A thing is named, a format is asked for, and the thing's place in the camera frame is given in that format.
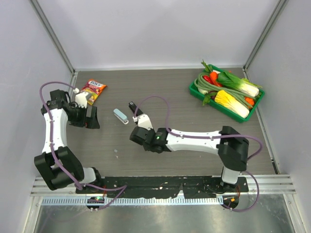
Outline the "light blue small stapler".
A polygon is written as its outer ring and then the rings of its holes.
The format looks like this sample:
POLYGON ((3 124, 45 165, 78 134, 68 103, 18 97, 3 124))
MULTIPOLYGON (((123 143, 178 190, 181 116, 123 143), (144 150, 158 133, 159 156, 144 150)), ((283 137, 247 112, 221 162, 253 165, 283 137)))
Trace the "light blue small stapler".
POLYGON ((120 111, 119 109, 114 109, 113 113, 123 124, 128 124, 128 117, 122 111, 120 111))

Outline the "black large stapler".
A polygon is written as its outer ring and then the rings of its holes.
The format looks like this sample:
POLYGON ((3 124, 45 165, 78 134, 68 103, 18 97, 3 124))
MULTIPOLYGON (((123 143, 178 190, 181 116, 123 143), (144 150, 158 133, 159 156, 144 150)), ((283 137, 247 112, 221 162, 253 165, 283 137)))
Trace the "black large stapler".
POLYGON ((128 107, 130 108, 135 117, 138 117, 143 114, 143 112, 132 101, 128 103, 128 107))

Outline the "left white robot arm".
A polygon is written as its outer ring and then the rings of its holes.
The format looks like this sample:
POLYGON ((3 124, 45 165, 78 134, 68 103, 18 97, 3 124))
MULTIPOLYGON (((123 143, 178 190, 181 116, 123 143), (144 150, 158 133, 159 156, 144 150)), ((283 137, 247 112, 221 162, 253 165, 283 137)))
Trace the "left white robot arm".
POLYGON ((46 138, 41 155, 34 158, 34 164, 50 190, 80 183, 82 190, 100 193, 103 181, 94 167, 83 167, 67 144, 67 125, 99 129, 97 107, 79 105, 71 101, 68 92, 50 92, 41 113, 46 122, 46 138))

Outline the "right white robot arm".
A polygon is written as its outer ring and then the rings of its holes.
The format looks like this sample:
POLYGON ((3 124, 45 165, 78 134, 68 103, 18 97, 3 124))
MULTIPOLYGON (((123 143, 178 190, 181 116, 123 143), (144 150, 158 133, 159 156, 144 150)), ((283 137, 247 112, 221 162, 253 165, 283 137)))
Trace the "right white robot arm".
POLYGON ((130 140, 155 153, 187 150, 218 155, 223 163, 219 185, 226 192, 237 186, 239 174, 247 169, 249 141, 229 126, 207 133, 136 126, 130 140))

